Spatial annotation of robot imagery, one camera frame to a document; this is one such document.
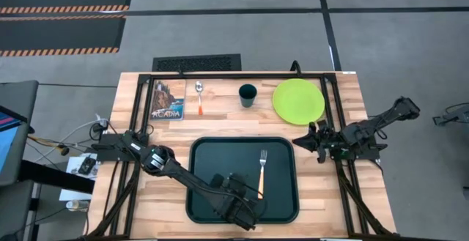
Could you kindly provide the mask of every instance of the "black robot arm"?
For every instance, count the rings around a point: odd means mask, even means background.
[[[325,161],[326,149],[335,160],[375,160],[380,158],[379,151],[387,145],[378,144],[374,134],[395,121],[415,119],[419,112],[420,109],[410,98],[400,97],[387,111],[370,120],[349,124],[340,132],[328,127],[326,121],[317,123],[319,129],[312,122],[309,124],[308,134],[294,139],[293,144],[311,152],[317,151],[319,163]]]
[[[231,174],[224,179],[216,174],[213,183],[206,182],[183,168],[175,159],[172,149],[151,145],[144,147],[135,139],[134,133],[123,135],[126,147],[139,157],[142,169],[152,176],[168,176],[203,196],[213,211],[229,223],[235,223],[245,230],[255,229],[257,215],[256,202],[245,198],[246,187],[243,178]]]

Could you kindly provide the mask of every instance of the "table leg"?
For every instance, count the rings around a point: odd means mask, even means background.
[[[77,175],[58,171],[54,168],[42,166],[31,161],[22,160],[18,180],[32,180],[37,183],[57,186],[67,190],[76,190],[82,193],[93,193],[95,181]]]

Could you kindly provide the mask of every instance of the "fork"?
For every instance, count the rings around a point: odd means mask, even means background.
[[[264,194],[264,165],[267,162],[267,150],[261,150],[261,158],[259,160],[261,163],[261,176],[259,178],[259,194],[258,199],[262,199],[262,194]]]

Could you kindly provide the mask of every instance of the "caution tape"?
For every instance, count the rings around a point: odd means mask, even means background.
[[[128,9],[129,6],[126,5],[74,7],[0,7],[0,14],[125,11]]]
[[[67,16],[67,17],[30,17],[30,18],[0,18],[0,21],[53,21],[53,20],[77,20],[77,19],[97,19],[97,18],[126,18],[125,15],[88,15],[88,16]]]
[[[48,49],[48,50],[19,50],[19,51],[0,51],[1,57],[19,57],[19,56],[48,56],[48,55],[74,55],[74,54],[101,54],[117,53],[119,48],[66,48],[66,49]]]

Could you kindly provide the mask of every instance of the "cup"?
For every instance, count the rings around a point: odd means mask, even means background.
[[[241,105],[245,108],[251,107],[257,95],[257,89],[252,84],[244,84],[240,87]]]

